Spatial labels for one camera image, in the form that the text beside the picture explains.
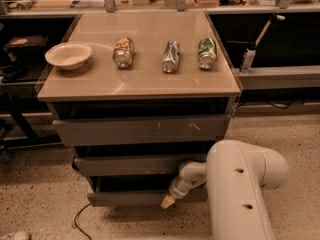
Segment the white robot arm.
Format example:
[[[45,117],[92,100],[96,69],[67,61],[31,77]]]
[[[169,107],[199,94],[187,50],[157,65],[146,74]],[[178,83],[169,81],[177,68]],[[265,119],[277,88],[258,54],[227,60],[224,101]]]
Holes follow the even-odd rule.
[[[214,240],[275,240],[261,191],[283,186],[288,177],[289,165],[277,151],[222,140],[204,162],[180,165],[161,207],[205,184]]]

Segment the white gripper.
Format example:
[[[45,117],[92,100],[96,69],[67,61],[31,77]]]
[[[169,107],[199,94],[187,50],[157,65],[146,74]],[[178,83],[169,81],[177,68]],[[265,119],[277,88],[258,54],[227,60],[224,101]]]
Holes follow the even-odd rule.
[[[190,190],[197,188],[205,182],[205,178],[201,178],[197,181],[187,181],[180,176],[175,177],[170,183],[169,194],[164,197],[160,206],[163,209],[169,208],[175,203],[175,199],[184,198]]]

